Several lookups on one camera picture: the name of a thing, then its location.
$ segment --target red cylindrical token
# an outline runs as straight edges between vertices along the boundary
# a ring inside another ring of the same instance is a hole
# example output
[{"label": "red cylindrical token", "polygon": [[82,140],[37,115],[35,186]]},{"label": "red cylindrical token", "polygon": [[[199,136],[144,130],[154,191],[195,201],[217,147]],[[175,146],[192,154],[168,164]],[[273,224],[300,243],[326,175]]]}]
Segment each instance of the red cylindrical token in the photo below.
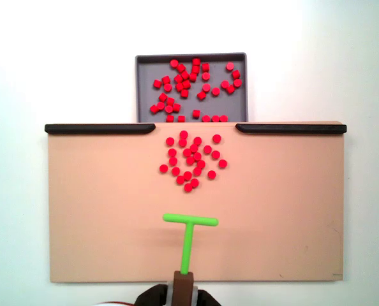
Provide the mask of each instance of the red cylindrical token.
[{"label": "red cylindrical token", "polygon": [[211,85],[209,84],[203,84],[202,90],[205,92],[209,92],[211,90]]},{"label": "red cylindrical token", "polygon": [[178,167],[172,168],[171,173],[173,176],[176,177],[179,174],[179,168]]},{"label": "red cylindrical token", "polygon": [[171,68],[176,68],[178,66],[178,61],[176,59],[172,59],[170,61]]},{"label": "red cylindrical token", "polygon": [[236,88],[242,86],[242,80],[240,78],[237,78],[236,80],[234,80],[234,86]]},{"label": "red cylindrical token", "polygon": [[212,88],[212,94],[214,96],[218,96],[220,92],[221,92],[221,90],[219,88],[217,88],[217,87]]},{"label": "red cylindrical token", "polygon": [[188,137],[188,132],[187,131],[181,131],[181,132],[179,132],[179,138],[186,139],[187,137]]},{"label": "red cylindrical token", "polygon": [[235,68],[235,65],[232,62],[228,62],[228,64],[227,64],[227,70],[228,71],[232,71],[232,70],[234,70],[234,68]]},{"label": "red cylindrical token", "polygon": [[205,161],[203,161],[201,159],[199,162],[197,162],[197,167],[201,168],[201,169],[204,169],[205,168]]},{"label": "red cylindrical token", "polygon": [[187,145],[187,141],[185,139],[181,138],[178,141],[178,145],[183,148],[183,147],[185,147]]},{"label": "red cylindrical token", "polygon": [[172,106],[171,106],[171,105],[167,105],[167,106],[165,107],[165,112],[166,112],[166,113],[172,113]]},{"label": "red cylindrical token", "polygon": [[213,159],[218,159],[220,156],[221,156],[221,153],[219,153],[219,151],[215,150],[212,152]]},{"label": "red cylindrical token", "polygon": [[177,184],[183,185],[184,182],[185,182],[185,179],[184,179],[184,177],[182,175],[180,175],[180,176],[177,177]]},{"label": "red cylindrical token", "polygon": [[208,171],[208,177],[210,180],[213,180],[216,178],[216,173],[214,170]]},{"label": "red cylindrical token", "polygon": [[168,166],[166,164],[162,164],[160,166],[160,172],[161,173],[166,173],[168,171]]},{"label": "red cylindrical token", "polygon": [[228,86],[229,86],[229,82],[228,82],[228,81],[222,81],[222,82],[221,82],[221,87],[222,87],[223,89],[228,88]]},{"label": "red cylindrical token", "polygon": [[209,154],[209,153],[211,153],[212,152],[212,148],[211,148],[211,146],[210,145],[206,145],[205,147],[204,147],[204,153],[205,154]]},{"label": "red cylindrical token", "polygon": [[221,140],[222,140],[222,137],[219,134],[215,134],[214,136],[212,136],[212,141],[214,143],[219,143],[219,142],[221,142]]},{"label": "red cylindrical token", "polygon": [[197,180],[196,178],[193,178],[191,180],[191,185],[192,185],[193,188],[197,188],[199,184],[200,184],[200,181]]},{"label": "red cylindrical token", "polygon": [[173,144],[174,144],[174,138],[172,137],[168,137],[166,140],[165,140],[165,143],[171,147]]},{"label": "red cylindrical token", "polygon": [[188,165],[188,166],[192,166],[193,163],[195,163],[195,159],[194,159],[194,157],[192,157],[192,156],[187,157],[187,165]]},{"label": "red cylindrical token", "polygon": [[204,72],[204,73],[202,73],[202,80],[204,80],[204,81],[208,81],[208,80],[209,80],[209,77],[210,77],[210,75],[209,75],[208,72]]},{"label": "red cylindrical token", "polygon": [[218,163],[218,166],[221,168],[221,169],[225,169],[227,166],[228,166],[228,162],[225,161],[224,159],[221,159]]},{"label": "red cylindrical token", "polygon": [[190,183],[187,183],[184,185],[184,190],[186,193],[190,193],[192,190],[192,185]]},{"label": "red cylindrical token", "polygon": [[170,157],[174,157],[177,155],[177,150],[171,148],[170,150],[168,150],[168,156]]},{"label": "red cylindrical token", "polygon": [[184,149],[182,153],[184,154],[185,157],[190,157],[192,154],[192,152],[189,148]]}]

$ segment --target red disc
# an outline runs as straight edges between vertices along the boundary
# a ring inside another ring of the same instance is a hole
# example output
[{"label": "red disc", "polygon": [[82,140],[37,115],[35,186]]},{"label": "red disc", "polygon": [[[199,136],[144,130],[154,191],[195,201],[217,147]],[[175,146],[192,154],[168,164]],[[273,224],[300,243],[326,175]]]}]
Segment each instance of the red disc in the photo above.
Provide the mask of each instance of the red disc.
[{"label": "red disc", "polygon": [[209,92],[211,90],[211,85],[209,84],[203,84],[202,90],[205,92]]},{"label": "red disc", "polygon": [[221,140],[222,140],[221,135],[215,134],[214,136],[212,136],[212,141],[214,143],[219,143],[219,142],[221,142]]},{"label": "red disc", "polygon": [[190,149],[184,149],[184,151],[182,152],[184,154],[185,157],[190,157],[191,156],[191,150]]},{"label": "red disc", "polygon": [[168,171],[168,166],[166,164],[162,164],[160,166],[160,172],[161,173],[166,173]]},{"label": "red disc", "polygon": [[195,163],[194,157],[192,157],[192,156],[187,157],[187,165],[191,166],[193,163]]},{"label": "red disc", "polygon": [[203,161],[201,159],[199,162],[197,162],[197,167],[201,168],[201,169],[204,169],[205,168],[205,161]]},{"label": "red disc", "polygon": [[201,153],[199,153],[199,152],[195,152],[195,153],[194,153],[194,159],[195,159],[196,161],[199,161],[201,158],[202,158]]},{"label": "red disc", "polygon": [[181,131],[179,133],[179,138],[187,138],[188,137],[188,132],[187,131]]},{"label": "red disc", "polygon": [[192,185],[190,183],[187,183],[184,185],[184,190],[186,193],[190,193],[192,190]]},{"label": "red disc", "polygon": [[225,161],[224,159],[221,159],[218,163],[218,166],[221,168],[221,169],[225,169],[227,166],[228,166],[228,162]]},{"label": "red disc", "polygon": [[183,147],[185,147],[187,145],[187,141],[185,139],[181,138],[178,141],[178,145],[183,148]]},{"label": "red disc", "polygon": [[213,159],[218,159],[220,156],[221,156],[221,153],[219,153],[219,151],[215,150],[214,152],[212,152]]},{"label": "red disc", "polygon": [[204,153],[205,154],[209,154],[209,153],[211,153],[212,152],[212,148],[211,148],[211,146],[210,145],[206,145],[205,147],[204,147]]},{"label": "red disc", "polygon": [[196,178],[193,178],[191,180],[191,185],[192,185],[193,188],[197,188],[199,184],[200,184],[200,181],[197,180]]},{"label": "red disc", "polygon": [[173,176],[176,177],[179,174],[179,168],[178,167],[172,168],[171,173]]},{"label": "red disc", "polygon": [[185,179],[184,179],[184,177],[182,175],[180,175],[180,176],[177,177],[177,184],[183,185],[184,182],[185,182]]},{"label": "red disc", "polygon": [[216,178],[216,173],[214,170],[208,171],[208,177],[210,180],[213,180]]},{"label": "red disc", "polygon": [[190,180],[192,177],[192,173],[189,171],[184,172],[184,180]]}]

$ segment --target gray tray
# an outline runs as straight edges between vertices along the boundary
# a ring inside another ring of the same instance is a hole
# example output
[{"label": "gray tray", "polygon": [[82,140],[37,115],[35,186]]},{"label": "gray tray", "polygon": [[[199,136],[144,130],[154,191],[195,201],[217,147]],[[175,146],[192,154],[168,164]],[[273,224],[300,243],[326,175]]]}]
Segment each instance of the gray tray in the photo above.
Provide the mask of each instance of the gray tray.
[{"label": "gray tray", "polygon": [[[176,91],[174,77],[178,74],[176,69],[171,68],[170,61],[177,59],[186,67],[186,71],[191,73],[192,59],[199,57],[201,63],[209,63],[209,73],[211,75],[209,81],[202,80],[202,69],[195,83],[191,83],[189,96],[186,99],[181,98],[179,92]],[[231,72],[226,70],[227,62],[235,64],[234,70],[241,73],[240,86],[232,95],[228,95],[221,88],[221,82],[228,80],[230,84],[233,82]],[[161,80],[165,75],[171,79],[172,91],[165,92],[163,87],[155,89],[152,84],[155,79]],[[167,96],[175,99],[176,103],[181,104],[179,113],[172,113],[174,122],[177,122],[178,115],[184,115],[186,122],[201,122],[203,115],[227,115],[228,121],[231,122],[247,122],[248,121],[248,92],[247,92],[247,73],[246,73],[246,54],[245,53],[229,53],[229,54],[186,54],[186,55],[138,55],[136,56],[136,78],[137,78],[137,120],[139,122],[165,122],[167,113],[160,111],[152,114],[150,107],[157,104],[158,96],[164,92]],[[221,93],[218,97],[214,97],[211,92],[207,97],[200,101],[197,94],[202,90],[203,84],[208,83],[213,87],[219,87]],[[199,119],[192,116],[193,110],[200,110]]]}]

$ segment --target green handle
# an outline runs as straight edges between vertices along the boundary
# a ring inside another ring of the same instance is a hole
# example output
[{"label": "green handle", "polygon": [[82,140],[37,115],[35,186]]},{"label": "green handle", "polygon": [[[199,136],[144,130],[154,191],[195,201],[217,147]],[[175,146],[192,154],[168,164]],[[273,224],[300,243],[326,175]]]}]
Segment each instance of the green handle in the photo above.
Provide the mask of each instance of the green handle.
[{"label": "green handle", "polygon": [[194,225],[206,225],[206,226],[217,226],[218,220],[215,218],[206,217],[196,217],[194,215],[176,215],[176,214],[165,214],[163,220],[166,222],[177,222],[185,223],[185,235],[184,235],[184,248],[182,250],[182,260],[181,260],[181,274],[188,274],[190,269],[190,257],[191,257],[191,247],[192,247],[192,237],[194,234]]}]

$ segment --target red game piece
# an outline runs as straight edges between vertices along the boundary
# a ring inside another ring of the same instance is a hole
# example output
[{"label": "red game piece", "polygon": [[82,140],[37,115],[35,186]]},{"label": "red game piece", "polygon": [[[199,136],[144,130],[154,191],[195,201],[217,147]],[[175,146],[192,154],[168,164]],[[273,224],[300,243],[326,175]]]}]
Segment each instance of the red game piece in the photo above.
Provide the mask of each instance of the red game piece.
[{"label": "red game piece", "polygon": [[219,89],[217,87],[212,88],[212,94],[214,96],[218,96],[220,92],[221,92],[221,89]]},{"label": "red game piece", "polygon": [[227,166],[228,166],[228,162],[225,161],[224,159],[221,159],[218,163],[218,166],[221,168],[221,169],[225,169]]},{"label": "red game piece", "polygon": [[234,68],[235,68],[235,65],[232,62],[228,62],[228,64],[227,64],[227,70],[228,71],[232,71],[232,70],[234,70]]},{"label": "red game piece", "polygon": [[171,68],[176,68],[178,66],[178,61],[176,59],[172,59],[170,61]]},{"label": "red game piece", "polygon": [[192,59],[192,65],[194,65],[194,66],[199,66],[199,65],[201,65],[201,60],[199,59],[199,58],[194,58],[194,59]]},{"label": "red game piece", "polygon": [[179,174],[179,168],[178,167],[172,168],[171,173],[173,176],[176,177]]},{"label": "red game piece", "polygon": [[202,158],[201,153],[199,153],[199,152],[195,152],[195,153],[194,153],[194,159],[195,159],[196,161],[201,160],[201,158]]},{"label": "red game piece", "polygon": [[185,182],[185,179],[184,179],[184,177],[182,175],[180,175],[180,176],[177,177],[177,184],[183,185],[184,182]]},{"label": "red game piece", "polygon": [[200,91],[198,94],[197,94],[197,97],[199,100],[203,100],[205,99],[205,97],[207,96],[207,94],[204,92],[204,91]]},{"label": "red game piece", "polygon": [[179,132],[179,138],[186,139],[187,137],[188,137],[188,132],[187,131],[181,131],[181,132]]},{"label": "red game piece", "polygon": [[165,102],[165,100],[167,100],[168,96],[163,92],[162,94],[160,94],[160,96],[158,97],[158,99],[161,101],[161,102]]},{"label": "red game piece", "polygon": [[187,148],[183,150],[182,154],[184,154],[185,157],[190,157],[192,152],[189,148]]},{"label": "red game piece", "polygon": [[184,190],[186,193],[190,193],[192,190],[192,185],[190,183],[187,183],[184,185]]},{"label": "red game piece", "polygon": [[216,178],[216,173],[214,170],[208,171],[208,177],[210,180],[213,180]]},{"label": "red game piece", "polygon": [[161,88],[161,81],[160,80],[154,80],[154,83],[152,85],[155,88]]},{"label": "red game piece", "polygon": [[174,105],[172,106],[172,111],[174,113],[178,113],[180,109],[181,109],[181,104],[174,103]]},{"label": "red game piece", "polygon": [[166,173],[168,171],[168,166],[166,164],[162,164],[160,166],[160,172],[161,173]]},{"label": "red game piece", "polygon": [[197,80],[197,75],[195,73],[191,73],[189,76],[189,80],[191,82],[195,82]]},{"label": "red game piece", "polygon": [[242,86],[242,80],[240,78],[237,78],[236,80],[234,80],[234,86],[236,88]]},{"label": "red game piece", "polygon": [[165,140],[165,143],[171,147],[173,144],[174,144],[174,138],[172,137],[168,137],[166,140]]},{"label": "red game piece", "polygon": [[240,77],[241,77],[241,73],[239,72],[239,70],[235,70],[234,72],[232,72],[232,78],[236,79]]},{"label": "red game piece", "polygon": [[184,86],[182,86],[182,83],[177,83],[177,85],[175,86],[175,89],[180,92],[184,89]]},{"label": "red game piece", "polygon": [[166,113],[172,113],[172,106],[171,106],[171,105],[167,105],[167,106],[165,107],[165,112],[166,112]]},{"label": "red game piece", "polygon": [[228,81],[222,81],[221,82],[221,87],[223,88],[223,89],[226,89],[226,88],[228,88],[228,86],[229,86],[229,82]]},{"label": "red game piece", "polygon": [[215,150],[212,152],[213,159],[218,159],[220,156],[221,156],[221,153],[219,153],[219,151]]},{"label": "red game piece", "polygon": [[174,78],[174,81],[176,83],[181,83],[184,79],[182,78],[181,75],[176,75],[175,78]]},{"label": "red game piece", "polygon": [[210,145],[206,145],[205,147],[204,147],[204,153],[205,154],[209,154],[209,153],[211,153],[212,152],[212,147],[210,146]]},{"label": "red game piece", "polygon": [[185,180],[190,180],[191,177],[192,177],[192,173],[191,172],[189,172],[189,171],[185,171],[184,172],[184,179]]},{"label": "red game piece", "polygon": [[214,136],[212,136],[212,141],[214,143],[219,143],[219,142],[221,142],[221,140],[222,140],[221,135],[215,134]]},{"label": "red game piece", "polygon": [[158,108],[159,110],[163,110],[163,109],[164,109],[164,103],[163,103],[163,102],[158,102],[158,103],[157,103],[157,108]]},{"label": "red game piece", "polygon": [[199,184],[200,184],[200,181],[197,180],[196,178],[193,178],[191,180],[191,185],[192,185],[193,188],[197,188]]},{"label": "red game piece", "polygon": [[194,157],[192,157],[192,156],[187,157],[187,165],[192,166],[193,163],[195,163]]},{"label": "red game piece", "polygon": [[209,63],[205,62],[202,64],[202,71],[208,72],[209,71]]},{"label": "red game piece", "polygon": [[181,91],[181,97],[182,97],[182,98],[188,98],[188,90],[183,89],[183,90]]},{"label": "red game piece", "polygon": [[235,91],[235,87],[233,85],[229,85],[227,88],[227,93],[233,94]]},{"label": "red game piece", "polygon": [[168,156],[170,157],[175,157],[177,155],[177,150],[171,148],[170,150],[168,150]]},{"label": "red game piece", "polygon": [[205,92],[209,92],[211,89],[211,85],[209,84],[203,84],[202,86],[202,90],[205,91]]},{"label": "red game piece", "polygon": [[184,70],[185,70],[185,66],[183,64],[178,64],[177,66],[177,70],[179,73],[182,73]]},{"label": "red game piece", "polygon": [[202,80],[204,81],[208,81],[209,80],[209,73],[208,72],[204,72],[202,73]]}]

